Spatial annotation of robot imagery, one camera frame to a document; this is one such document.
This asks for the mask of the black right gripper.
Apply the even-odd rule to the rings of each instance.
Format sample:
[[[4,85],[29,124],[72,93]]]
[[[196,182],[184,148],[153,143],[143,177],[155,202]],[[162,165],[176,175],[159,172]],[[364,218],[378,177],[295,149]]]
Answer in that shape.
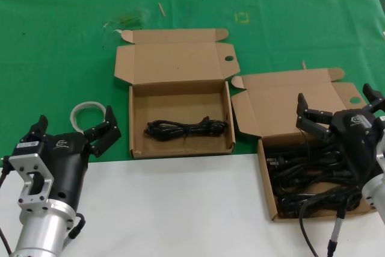
[[[374,113],[385,111],[382,92],[369,83],[362,89],[368,104],[363,109],[336,113],[313,110],[302,93],[298,94],[296,127],[321,141],[333,141],[338,146],[356,181],[365,184],[375,165],[375,151],[380,141],[380,126]]]

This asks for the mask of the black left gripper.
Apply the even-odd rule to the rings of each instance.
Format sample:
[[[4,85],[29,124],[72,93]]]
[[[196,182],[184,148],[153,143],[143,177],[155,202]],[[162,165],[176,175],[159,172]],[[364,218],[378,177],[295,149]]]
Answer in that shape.
[[[110,105],[106,108],[105,121],[92,127],[84,134],[71,132],[59,135],[46,133],[48,120],[41,115],[23,137],[23,142],[45,143],[48,157],[44,160],[54,181],[50,199],[62,201],[71,208],[79,205],[88,160],[91,155],[102,156],[122,136],[117,119]]]

